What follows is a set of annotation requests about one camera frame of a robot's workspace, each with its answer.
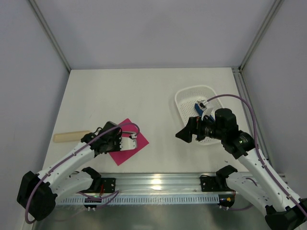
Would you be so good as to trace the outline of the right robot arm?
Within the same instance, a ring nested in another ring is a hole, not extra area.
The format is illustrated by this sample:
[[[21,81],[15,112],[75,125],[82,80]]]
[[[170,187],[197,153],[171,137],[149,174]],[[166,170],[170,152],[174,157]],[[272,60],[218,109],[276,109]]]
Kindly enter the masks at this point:
[[[266,161],[255,139],[239,130],[236,116],[230,109],[215,112],[215,119],[190,117],[186,126],[175,135],[186,143],[193,137],[217,139],[252,174],[258,185],[244,178],[234,167],[227,165],[216,172],[220,183],[239,192],[256,207],[272,230],[294,230],[307,220],[307,200],[287,185]]]

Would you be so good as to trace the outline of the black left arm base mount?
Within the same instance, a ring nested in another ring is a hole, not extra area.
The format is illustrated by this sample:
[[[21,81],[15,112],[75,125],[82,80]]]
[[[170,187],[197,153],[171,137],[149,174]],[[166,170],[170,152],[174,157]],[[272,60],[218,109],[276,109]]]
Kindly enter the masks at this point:
[[[97,192],[99,194],[108,194],[115,192],[116,189],[116,178],[100,178],[98,182]]]

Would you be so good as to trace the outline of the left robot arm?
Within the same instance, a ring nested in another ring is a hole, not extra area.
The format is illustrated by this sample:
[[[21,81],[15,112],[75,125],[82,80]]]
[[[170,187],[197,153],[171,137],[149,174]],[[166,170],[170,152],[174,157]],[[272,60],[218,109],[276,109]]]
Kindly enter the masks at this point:
[[[22,177],[17,195],[17,202],[25,209],[26,223],[45,219],[56,203],[74,193],[99,189],[101,175],[93,168],[84,168],[77,174],[73,172],[97,155],[106,153],[109,145],[120,137],[120,131],[119,125],[108,122],[98,135],[86,134],[55,164],[37,173],[27,172]]]

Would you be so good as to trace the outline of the pink paper napkin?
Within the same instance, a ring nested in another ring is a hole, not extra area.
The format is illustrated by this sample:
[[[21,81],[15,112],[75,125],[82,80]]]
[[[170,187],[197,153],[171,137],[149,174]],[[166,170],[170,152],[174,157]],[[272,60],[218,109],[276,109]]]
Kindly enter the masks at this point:
[[[130,119],[126,118],[123,120],[120,125],[131,123]],[[124,132],[135,132],[137,133],[138,129],[135,125],[125,125],[122,127],[122,131]],[[130,134],[124,134],[123,137],[129,138]],[[113,161],[116,163],[117,166],[120,166],[127,160],[129,160],[132,156],[134,156],[136,153],[138,153],[140,150],[142,150],[144,147],[146,147],[149,144],[149,141],[145,138],[145,136],[139,132],[139,134],[136,136],[136,148],[132,150],[124,150],[124,151],[116,151],[111,152],[109,155],[113,159]]]

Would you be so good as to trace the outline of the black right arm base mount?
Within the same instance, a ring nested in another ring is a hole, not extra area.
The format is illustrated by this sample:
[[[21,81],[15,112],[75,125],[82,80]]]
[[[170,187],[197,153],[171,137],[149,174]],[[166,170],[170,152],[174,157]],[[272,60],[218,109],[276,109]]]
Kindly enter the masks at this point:
[[[219,187],[216,182],[215,176],[200,176],[200,184],[202,192],[217,192],[219,191]]]

